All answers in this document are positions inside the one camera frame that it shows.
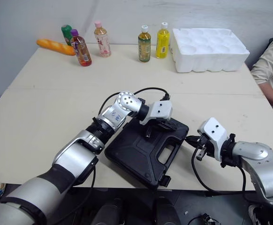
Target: purple bottle cap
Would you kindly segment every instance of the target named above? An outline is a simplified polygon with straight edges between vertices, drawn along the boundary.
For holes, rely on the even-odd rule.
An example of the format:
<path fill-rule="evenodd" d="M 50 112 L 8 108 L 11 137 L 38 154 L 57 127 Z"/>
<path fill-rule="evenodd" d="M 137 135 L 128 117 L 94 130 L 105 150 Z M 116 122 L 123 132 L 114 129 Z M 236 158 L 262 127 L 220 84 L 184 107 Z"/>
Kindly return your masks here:
<path fill-rule="evenodd" d="M 72 36 L 78 36 L 78 31 L 76 29 L 71 30 L 71 35 Z"/>

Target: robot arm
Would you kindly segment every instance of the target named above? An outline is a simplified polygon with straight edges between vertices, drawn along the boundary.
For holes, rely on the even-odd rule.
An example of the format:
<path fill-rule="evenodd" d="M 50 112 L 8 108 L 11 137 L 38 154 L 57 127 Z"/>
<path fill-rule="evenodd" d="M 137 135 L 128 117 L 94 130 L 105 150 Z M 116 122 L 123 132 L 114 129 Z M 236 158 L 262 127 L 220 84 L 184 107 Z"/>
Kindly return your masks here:
<path fill-rule="evenodd" d="M 226 129 L 210 118 L 198 129 L 201 135 L 192 146 L 201 148 L 199 161 L 205 154 L 221 162 L 221 166 L 239 166 L 251 176 L 254 188 L 263 202 L 273 205 L 273 150 L 262 143 L 235 142 L 235 134 L 227 137 Z"/>
<path fill-rule="evenodd" d="M 142 124 L 150 119 L 169 120 L 170 101 L 145 105 L 131 92 L 121 92 L 92 124 L 73 138 L 54 158 L 46 173 L 25 182 L 0 202 L 0 225 L 45 225 L 67 191 L 82 184 L 94 170 L 107 141 L 121 127 L 127 116 Z"/>

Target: white foam packaging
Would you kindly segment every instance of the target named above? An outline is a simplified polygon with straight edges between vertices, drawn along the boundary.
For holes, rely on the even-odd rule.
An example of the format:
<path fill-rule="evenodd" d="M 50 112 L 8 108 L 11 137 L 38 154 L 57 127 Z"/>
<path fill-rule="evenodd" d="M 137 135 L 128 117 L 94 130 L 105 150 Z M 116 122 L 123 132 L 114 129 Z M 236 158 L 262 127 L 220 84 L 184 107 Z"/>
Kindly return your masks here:
<path fill-rule="evenodd" d="M 178 73 L 236 71 L 250 54 L 228 29 L 173 29 L 170 48 Z"/>

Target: table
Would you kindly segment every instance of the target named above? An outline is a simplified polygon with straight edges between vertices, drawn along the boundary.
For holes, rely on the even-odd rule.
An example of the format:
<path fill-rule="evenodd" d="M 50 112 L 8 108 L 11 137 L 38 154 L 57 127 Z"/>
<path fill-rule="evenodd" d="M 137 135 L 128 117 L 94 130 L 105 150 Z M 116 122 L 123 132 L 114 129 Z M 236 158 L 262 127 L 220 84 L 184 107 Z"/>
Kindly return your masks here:
<path fill-rule="evenodd" d="M 170 93 L 173 118 L 189 126 L 189 135 L 196 135 L 201 123 L 213 116 L 237 140 L 273 148 L 273 110 L 245 65 L 235 72 L 179 74 L 171 54 L 156 59 L 154 46 L 148 63 L 138 61 L 136 45 L 111 45 L 109 58 L 99 56 L 97 45 L 88 48 L 93 63 L 87 68 L 76 57 L 39 48 L 0 98 L 0 182 L 22 184 L 44 173 L 55 154 L 90 125 L 108 95 L 150 86 Z M 151 90 L 138 96 L 150 103 L 163 94 Z M 204 190 L 190 165 L 193 151 L 182 145 L 167 172 L 172 177 L 168 189 Z M 223 169 L 210 157 L 196 166 L 211 188 L 241 190 L 237 168 Z M 96 169 L 95 187 L 144 188 L 103 152 Z M 81 186 L 89 187 L 91 179 Z M 247 183 L 247 190 L 253 190 Z"/>

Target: yellow drink bottle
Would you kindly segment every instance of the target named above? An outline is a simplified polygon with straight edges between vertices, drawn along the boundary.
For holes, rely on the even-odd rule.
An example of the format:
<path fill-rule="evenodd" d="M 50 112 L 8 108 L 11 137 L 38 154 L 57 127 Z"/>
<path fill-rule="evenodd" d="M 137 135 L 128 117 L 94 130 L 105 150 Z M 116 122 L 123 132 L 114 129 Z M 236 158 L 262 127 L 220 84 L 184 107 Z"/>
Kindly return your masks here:
<path fill-rule="evenodd" d="M 157 33 L 157 43 L 156 43 L 156 58 L 163 59 L 167 56 L 170 33 L 167 30 L 168 23 L 162 22 L 161 29 Z"/>

